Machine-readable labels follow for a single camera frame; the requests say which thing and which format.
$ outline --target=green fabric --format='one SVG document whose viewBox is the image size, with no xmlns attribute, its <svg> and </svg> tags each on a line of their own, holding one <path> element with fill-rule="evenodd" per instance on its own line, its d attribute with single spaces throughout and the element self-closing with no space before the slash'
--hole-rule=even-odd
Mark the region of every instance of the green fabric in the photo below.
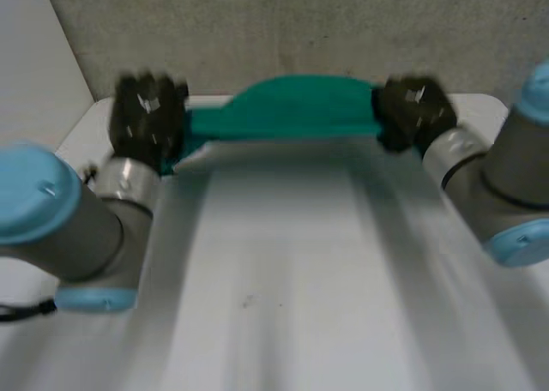
<svg viewBox="0 0 549 391">
<path fill-rule="evenodd" d="M 181 157 L 214 140 L 376 135 L 380 128 L 371 107 L 372 88 L 366 81 L 325 75 L 290 75 L 260 82 L 220 108 L 192 110 Z"/>
</svg>

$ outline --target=black cable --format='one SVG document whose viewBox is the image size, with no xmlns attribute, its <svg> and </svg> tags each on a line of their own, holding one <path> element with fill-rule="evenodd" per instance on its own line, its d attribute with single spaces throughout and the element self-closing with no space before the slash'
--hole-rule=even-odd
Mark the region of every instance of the black cable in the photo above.
<svg viewBox="0 0 549 391">
<path fill-rule="evenodd" d="M 34 316 L 48 316 L 57 311 L 53 298 L 48 298 L 36 305 L 0 304 L 0 323 L 17 322 Z"/>
</svg>

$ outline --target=light blue joint cap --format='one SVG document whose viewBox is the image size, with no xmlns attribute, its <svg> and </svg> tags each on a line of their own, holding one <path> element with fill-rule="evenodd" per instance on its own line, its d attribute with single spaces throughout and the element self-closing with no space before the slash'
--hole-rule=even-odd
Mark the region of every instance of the light blue joint cap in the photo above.
<svg viewBox="0 0 549 391">
<path fill-rule="evenodd" d="M 549 258 L 549 219 L 530 221 L 500 232 L 485 244 L 494 261 L 525 267 Z"/>
<path fill-rule="evenodd" d="M 111 313 L 135 308 L 137 290 L 126 288 L 58 288 L 55 305 L 60 310 Z"/>
<path fill-rule="evenodd" d="M 549 61 L 539 65 L 526 80 L 516 107 L 535 123 L 549 125 Z"/>
<path fill-rule="evenodd" d="M 0 245 L 30 243 L 60 228 L 81 199 L 81 180 L 47 149 L 0 148 Z"/>
</svg>

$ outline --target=white tabletop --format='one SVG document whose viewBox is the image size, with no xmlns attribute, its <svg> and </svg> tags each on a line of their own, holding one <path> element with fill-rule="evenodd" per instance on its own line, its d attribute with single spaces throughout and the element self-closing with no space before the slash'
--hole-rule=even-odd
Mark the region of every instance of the white tabletop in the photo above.
<svg viewBox="0 0 549 391">
<path fill-rule="evenodd" d="M 493 141 L 505 107 L 453 100 Z M 59 148 L 74 167 L 108 152 L 111 104 Z M 214 144 L 165 180 L 149 251 L 136 310 L 0 327 L 0 389 L 549 389 L 549 263 L 494 264 L 413 153 Z M 5 301 L 55 283 L 0 268 Z"/>
</svg>

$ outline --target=robotic arm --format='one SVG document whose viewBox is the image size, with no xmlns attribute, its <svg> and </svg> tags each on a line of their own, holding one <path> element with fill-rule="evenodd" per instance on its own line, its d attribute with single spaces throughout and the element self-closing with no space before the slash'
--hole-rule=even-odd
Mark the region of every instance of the robotic arm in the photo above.
<svg viewBox="0 0 549 391">
<path fill-rule="evenodd" d="M 55 305 L 46 303 L 45 311 L 135 306 L 161 164 L 182 147 L 186 96 L 186 86 L 168 78 L 120 81 L 109 126 L 113 153 L 95 192 L 42 147 L 21 144 L 0 153 L 0 255 L 59 278 Z M 0 321 L 31 312 L 2 308 L 8 312 L 0 312 Z"/>
<path fill-rule="evenodd" d="M 373 106 L 383 146 L 417 148 L 496 262 L 521 267 L 549 257 L 549 63 L 526 82 L 491 147 L 457 123 L 433 79 L 389 80 Z"/>
</svg>

